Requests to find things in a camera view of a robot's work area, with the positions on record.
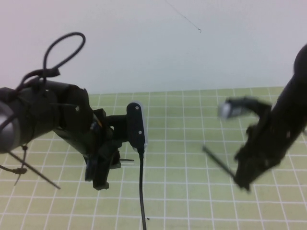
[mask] black cable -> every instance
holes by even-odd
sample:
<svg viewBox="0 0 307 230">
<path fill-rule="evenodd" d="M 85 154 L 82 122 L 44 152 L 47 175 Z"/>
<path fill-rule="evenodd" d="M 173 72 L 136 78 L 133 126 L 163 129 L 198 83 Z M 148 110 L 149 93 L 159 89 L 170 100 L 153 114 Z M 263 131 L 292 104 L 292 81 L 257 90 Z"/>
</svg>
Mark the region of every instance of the black cable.
<svg viewBox="0 0 307 230">
<path fill-rule="evenodd" d="M 140 180 L 139 180 L 139 192 L 140 192 L 140 206 L 141 206 L 141 216 L 143 230 L 147 230 L 146 227 L 146 217 L 145 217 L 145 207 L 143 199 L 143 168 L 144 168 L 144 151 L 138 151 L 140 155 Z"/>
</svg>

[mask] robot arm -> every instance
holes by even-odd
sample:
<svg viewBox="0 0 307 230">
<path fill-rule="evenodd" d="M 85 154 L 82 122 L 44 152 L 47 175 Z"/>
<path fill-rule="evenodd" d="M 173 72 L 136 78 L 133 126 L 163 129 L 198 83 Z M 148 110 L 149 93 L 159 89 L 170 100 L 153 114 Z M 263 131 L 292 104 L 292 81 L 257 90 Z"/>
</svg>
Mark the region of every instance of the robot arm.
<svg viewBox="0 0 307 230">
<path fill-rule="evenodd" d="M 58 42 L 74 35 L 82 37 L 80 47 L 58 65 L 47 69 L 47 57 L 51 49 Z M 85 36 L 81 33 L 71 33 L 59 38 L 47 50 L 42 69 L 28 73 L 16 89 L 0 89 L 0 153 L 8 153 L 22 163 L 18 169 L 0 168 L 19 174 L 20 177 L 26 173 L 26 166 L 60 188 L 25 161 L 26 145 L 33 139 L 54 131 L 83 155 L 86 163 L 85 181 L 92 181 L 96 190 L 108 189 L 109 170 L 121 167 L 118 149 L 122 143 L 128 142 L 140 156 L 140 205 L 143 229 L 146 229 L 142 173 L 147 131 L 142 104 L 131 102 L 127 105 L 125 115 L 107 116 L 103 108 L 93 110 L 90 107 L 85 89 L 47 80 L 58 76 L 59 67 L 72 59 L 84 43 Z M 23 159 L 12 153 L 19 146 L 24 150 Z"/>
<path fill-rule="evenodd" d="M 266 171 L 278 166 L 307 125 L 307 45 L 297 54 L 294 75 L 283 89 L 275 105 L 252 97 L 229 98 L 219 106 L 223 119 L 254 113 L 259 117 L 250 125 L 246 143 L 237 151 L 236 173 L 232 173 L 208 148 L 206 152 L 234 182 L 249 191 L 249 185 Z"/>
</svg>

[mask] wire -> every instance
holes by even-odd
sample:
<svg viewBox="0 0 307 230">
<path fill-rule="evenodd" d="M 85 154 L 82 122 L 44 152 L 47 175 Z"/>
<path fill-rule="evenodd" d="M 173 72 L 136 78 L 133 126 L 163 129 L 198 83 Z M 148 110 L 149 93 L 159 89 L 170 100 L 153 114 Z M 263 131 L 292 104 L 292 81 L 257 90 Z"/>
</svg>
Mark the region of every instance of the wire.
<svg viewBox="0 0 307 230">
<path fill-rule="evenodd" d="M 144 199 L 143 199 L 144 151 L 139 151 L 139 155 L 140 155 L 140 180 L 139 180 L 140 206 L 141 206 L 143 230 L 146 230 L 147 227 L 146 227 L 146 217 L 145 217 L 145 208 L 144 208 Z"/>
<path fill-rule="evenodd" d="M 55 65 L 53 68 L 51 69 L 47 69 L 47 59 L 49 56 L 50 51 L 52 50 L 52 48 L 57 45 L 59 42 L 63 41 L 64 39 L 68 38 L 68 37 L 72 37 L 72 36 L 80 36 L 82 38 L 82 42 L 79 45 L 79 47 L 71 54 L 69 55 L 67 58 L 65 58 L 63 61 L 61 61 L 59 64 Z M 34 70 L 28 74 L 26 74 L 20 84 L 16 87 L 15 92 L 16 92 L 16 96 L 18 97 L 18 93 L 23 90 L 24 88 L 27 87 L 31 87 L 35 84 L 38 84 L 38 80 L 40 80 L 41 78 L 43 78 L 43 84 L 42 87 L 40 88 L 40 90 L 38 91 L 37 95 L 36 95 L 36 100 L 39 100 L 40 96 L 43 95 L 43 93 L 45 92 L 45 84 L 47 81 L 47 78 L 52 78 L 52 77 L 56 77 L 58 75 L 60 75 L 59 72 L 59 68 L 61 66 L 63 66 L 64 64 L 66 64 L 68 61 L 70 61 L 73 57 L 75 57 L 80 51 L 81 49 L 84 47 L 86 38 L 85 35 L 80 33 L 80 32 L 72 32 L 69 34 L 66 34 L 60 38 L 58 38 L 56 41 L 54 41 L 49 48 L 47 49 L 45 55 L 44 55 L 44 59 L 43 59 L 43 68 L 42 69 L 37 69 Z M 14 119 L 16 119 L 19 115 L 21 111 L 17 111 L 15 114 L 12 114 L 11 116 L 9 116 L 1 125 L 0 125 L 0 133 L 3 131 L 3 129 L 10 123 L 12 122 Z M 60 189 L 60 187 L 58 187 L 55 183 L 53 183 L 50 179 L 48 179 L 47 177 L 45 177 L 43 174 L 41 174 L 38 170 L 36 170 L 35 168 L 33 168 L 31 165 L 29 165 L 28 163 L 25 162 L 25 157 L 26 157 L 26 151 L 27 151 L 27 146 L 23 146 L 23 150 L 24 150 L 24 158 L 20 159 L 19 157 L 17 157 L 14 153 L 12 153 L 11 151 L 7 151 L 8 154 L 10 154 L 13 158 L 15 158 L 16 160 L 18 160 L 22 165 L 21 168 L 17 168 L 17 169 L 8 169 L 2 165 L 0 165 L 0 168 L 15 174 L 19 174 L 19 177 L 17 178 L 16 183 L 18 182 L 20 175 L 21 174 L 25 174 L 27 172 L 27 169 L 24 168 L 24 166 L 28 167 L 30 170 L 32 170 L 34 173 L 36 173 L 37 175 L 39 175 L 40 177 L 42 177 L 44 180 L 46 180 L 47 182 L 49 182 L 50 184 L 54 185 L 56 188 Z"/>
</svg>

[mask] green cutting mat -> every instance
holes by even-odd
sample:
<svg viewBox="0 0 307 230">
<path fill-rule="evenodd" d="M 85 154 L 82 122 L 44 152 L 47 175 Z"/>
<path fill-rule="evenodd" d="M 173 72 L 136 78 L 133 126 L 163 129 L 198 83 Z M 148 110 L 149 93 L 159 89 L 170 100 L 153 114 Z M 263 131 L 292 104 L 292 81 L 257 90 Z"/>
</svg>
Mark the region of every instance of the green cutting mat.
<svg viewBox="0 0 307 230">
<path fill-rule="evenodd" d="M 276 101 L 281 88 L 91 95 L 91 106 L 125 114 L 132 100 L 145 107 L 149 145 L 145 154 L 144 202 L 149 230 L 307 229 L 307 145 L 301 136 L 281 166 L 261 177 L 252 193 L 240 191 L 206 155 L 203 143 L 233 169 L 253 116 L 220 121 L 217 105 L 228 96 Z M 141 230 L 139 158 L 110 171 L 110 189 L 84 181 L 84 160 L 53 133 L 29 145 L 27 161 L 59 184 L 56 190 L 32 172 L 0 172 L 0 230 Z M 0 163 L 16 167 L 8 155 Z"/>
</svg>

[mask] white wall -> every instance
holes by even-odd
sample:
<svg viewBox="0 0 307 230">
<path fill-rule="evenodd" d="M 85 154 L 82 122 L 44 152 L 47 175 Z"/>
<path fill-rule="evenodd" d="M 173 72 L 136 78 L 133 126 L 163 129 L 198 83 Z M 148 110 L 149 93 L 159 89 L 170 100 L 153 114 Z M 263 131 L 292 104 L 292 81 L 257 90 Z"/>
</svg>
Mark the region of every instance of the white wall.
<svg viewBox="0 0 307 230">
<path fill-rule="evenodd" d="M 306 8 L 306 0 L 1 0 L 1 86 L 41 68 L 47 47 L 72 31 L 86 45 L 54 80 L 91 93 L 283 86 L 307 43 Z M 62 42 L 49 67 L 78 43 Z"/>
</svg>

